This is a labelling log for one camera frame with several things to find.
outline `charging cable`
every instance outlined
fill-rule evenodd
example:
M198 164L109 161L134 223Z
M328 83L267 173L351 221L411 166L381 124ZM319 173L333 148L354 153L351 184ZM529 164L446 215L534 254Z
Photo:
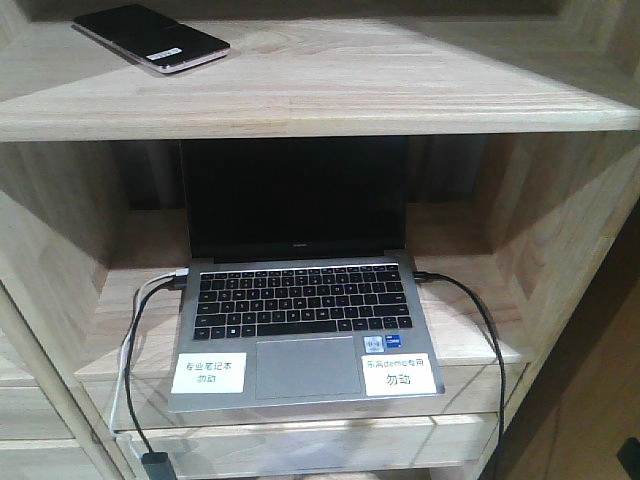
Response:
M496 353L496 358L498 359L498 365L500 366L500 404L498 407L498 442L496 444L496 449L494 451L494 464L493 464L493 478L497 478L498 475L498 466L500 464L500 455L502 451L502 440L504 437L504 408L505 408L505 394L507 389L507 374L504 366L504 358L502 357L502 350L500 350L500 344L498 343L498 334L495 328L493 321L491 320L491 316L489 314L489 310L484 305L480 297L469 287L459 282L455 278L448 277L447 275L442 275L440 273L430 273L430 272L413 272L413 278L416 283L423 282L436 282L436 281L444 281L449 282L461 289L464 293L466 293L469 298L473 301L476 308L482 315L485 325L487 326L487 331L489 332L489 337L491 338L491 343L493 344L493 350Z
M131 373L131 358L133 356L133 348L135 344L135 335L142 316L142 312L148 300L153 294L162 289L177 290L186 286L186 278L189 273L188 268L182 268L175 270L174 272L158 275L157 277L147 280L140 288L138 288L133 297L133 315L131 323L127 330L127 333L122 340L120 349L118 351L118 377L116 380L116 387L114 391L113 404L111 406L111 413L109 415L109 432L113 438L121 438L127 441L129 448L134 456L142 461L142 464L152 480L164 480L175 478L173 468L168 459L168 455L165 452L154 452L149 441L147 440L144 432L140 428L140 424L135 415L133 409L133 402L131 401L131 386L130 386L130 373ZM151 285L165 280L165 282L154 286L148 293L144 293ZM129 414L136 427L140 438L147 447L148 453L141 454L133 443L133 437L129 433L119 433L115 430L115 417L118 408L118 402L120 399L120 393L122 392L122 385L124 384L127 396L127 406Z

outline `black cable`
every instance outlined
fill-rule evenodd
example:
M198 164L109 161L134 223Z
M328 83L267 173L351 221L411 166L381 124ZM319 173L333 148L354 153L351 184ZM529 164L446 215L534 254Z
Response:
M493 478L497 478L498 475L498 466L500 464L500 455L502 449L502 440L504 437L504 403L507 389L507 374L504 366L504 358L502 357L502 351L500 350L500 345L498 344L498 334L496 332L495 325L491 320L491 316L487 311L484 303L480 300L480 297L476 295L476 293L471 290L469 287L460 283L455 278L448 277L447 275L442 275L440 273L429 273L429 272L414 272L414 279L417 282L431 282L431 281L445 281L454 284L456 287L460 288L464 291L470 298L473 300L476 308L482 315L484 319L484 323L487 326L487 330L489 332L489 336L491 337L491 342L493 343L493 349L496 353L496 357L498 358L498 364L500 365L500 405L498 410L498 443L496 445L496 449L494 451L494 470L493 470Z
M140 302L140 309L138 310L138 313L134 317L133 321L131 322L131 327L130 327L131 336L129 337L129 349L127 350L127 362L124 367L124 388L127 393L127 407L129 408L129 415L131 416L131 420L133 420L133 424L135 425L136 430L138 431L138 435L140 435L140 438L142 438L142 441L146 445L147 450L149 450L149 453L154 453L153 448L151 448L151 444L149 443L149 440L147 439L144 432L142 431L142 428L140 428L140 423L138 422L138 418L136 417L136 412L133 409L133 402L131 401L131 357L133 356L133 346L136 340L136 332L138 330L138 324L140 323L140 318L142 317L142 311L144 310L145 305L147 304L147 302L153 296L154 293L164 288L172 287L174 283L173 280L174 279L171 279L168 282L164 282L164 283L161 283L160 285L156 285L149 291L149 293L147 293L144 296L144 298Z

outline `white label on phone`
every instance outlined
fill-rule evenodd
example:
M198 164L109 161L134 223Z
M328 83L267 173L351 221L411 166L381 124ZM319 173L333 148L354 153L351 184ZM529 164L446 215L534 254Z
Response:
M147 55L147 58L149 60L160 60L161 58L170 57L171 55L175 55L180 52L182 52L182 50L178 47L175 47L163 52L154 53L153 55Z

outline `wooden shelving unit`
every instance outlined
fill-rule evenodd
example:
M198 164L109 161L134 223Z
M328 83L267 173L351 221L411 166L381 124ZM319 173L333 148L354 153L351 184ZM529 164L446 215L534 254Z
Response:
M76 464L87 478L143 475L104 424L116 351L135 288L188 262L184 212L129 211L107 140L492 134L468 202L410 208L409 248L492 310L509 419L640 195L626 7L273 3L147 2L233 46L163 77L71 28L114 2L0 1L0 389L13 405L33 389L34 409L64 424L29 438L62 452L69 476ZM134 367L141 422L183 478L429 467L472 480L495 445L495 355L463 294L420 295L444 396L192 415L166 412L180 299L158 296ZM118 422L131 428L123 412ZM0 458L22 475L39 444L11 428Z

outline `sticker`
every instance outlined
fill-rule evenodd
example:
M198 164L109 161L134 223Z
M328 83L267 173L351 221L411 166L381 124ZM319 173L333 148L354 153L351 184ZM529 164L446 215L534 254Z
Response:
M181 53L182 50L178 47L170 48L169 50L164 50L162 52L154 53L151 55L147 55L149 60L160 60L161 58L170 57L171 55L176 55L177 53Z
M182 353L171 393L242 393L246 353Z
M385 335L384 341L387 344L387 348L398 348L402 346L400 335Z
M366 353L383 353L382 337L364 337L364 351Z
M437 393L429 355L363 355L362 369L368 397Z

